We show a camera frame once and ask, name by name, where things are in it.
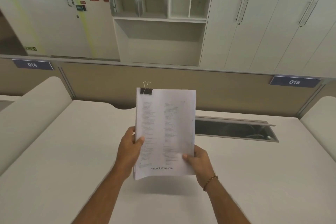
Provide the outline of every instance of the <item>desk surface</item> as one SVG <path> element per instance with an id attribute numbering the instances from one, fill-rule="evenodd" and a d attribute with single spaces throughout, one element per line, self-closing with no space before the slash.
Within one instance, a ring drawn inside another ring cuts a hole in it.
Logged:
<path id="1" fill-rule="evenodd" d="M 336 163 L 296 118 L 266 120 L 279 143 L 196 136 L 252 223 L 336 223 Z M 71 223 L 113 165 L 135 109 L 73 101 L 0 177 L 0 223 Z M 110 223 L 216 223 L 194 176 L 129 178 Z"/>

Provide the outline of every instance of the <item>hand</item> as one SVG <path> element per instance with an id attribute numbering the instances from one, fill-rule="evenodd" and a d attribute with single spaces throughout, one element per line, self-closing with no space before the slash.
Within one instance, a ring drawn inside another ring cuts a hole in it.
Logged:
<path id="1" fill-rule="evenodd" d="M 189 163 L 196 173 L 198 184 L 204 188 L 207 181 L 215 175 L 206 150 L 195 145 L 195 156 L 183 154 L 182 158 Z"/>
<path id="2" fill-rule="evenodd" d="M 127 179 L 132 172 L 132 167 L 139 158 L 141 146 L 145 138 L 140 137 L 135 141 L 135 127 L 129 127 L 119 144 L 117 159 L 112 168 L 112 172 L 121 175 L 123 180 Z"/>

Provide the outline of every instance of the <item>bracelet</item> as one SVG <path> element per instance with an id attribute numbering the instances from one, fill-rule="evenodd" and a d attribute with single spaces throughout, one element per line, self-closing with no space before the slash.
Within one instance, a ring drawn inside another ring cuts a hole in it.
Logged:
<path id="1" fill-rule="evenodd" d="M 203 191 L 205 191 L 205 188 L 207 187 L 208 183 L 213 179 L 213 178 L 217 178 L 218 179 L 218 175 L 214 175 L 213 177 L 211 177 L 207 183 L 204 185 Z"/>

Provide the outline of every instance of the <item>binder clip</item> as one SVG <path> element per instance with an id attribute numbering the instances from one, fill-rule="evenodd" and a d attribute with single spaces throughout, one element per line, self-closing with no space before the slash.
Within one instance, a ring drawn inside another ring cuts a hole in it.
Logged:
<path id="1" fill-rule="evenodd" d="M 153 89 L 148 88 L 149 83 L 151 82 L 143 82 L 143 88 L 140 88 L 140 94 L 148 94 L 148 95 L 152 94 Z"/>

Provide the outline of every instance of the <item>blue label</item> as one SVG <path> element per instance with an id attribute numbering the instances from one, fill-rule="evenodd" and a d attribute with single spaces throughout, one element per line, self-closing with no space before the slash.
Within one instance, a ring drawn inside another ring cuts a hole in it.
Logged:
<path id="1" fill-rule="evenodd" d="M 21 60 L 21 59 L 13 59 L 12 61 L 18 68 L 54 70 L 53 66 L 50 64 L 49 61 Z"/>
<path id="2" fill-rule="evenodd" d="M 314 88 L 321 81 L 318 78 L 274 76 L 271 85 Z"/>

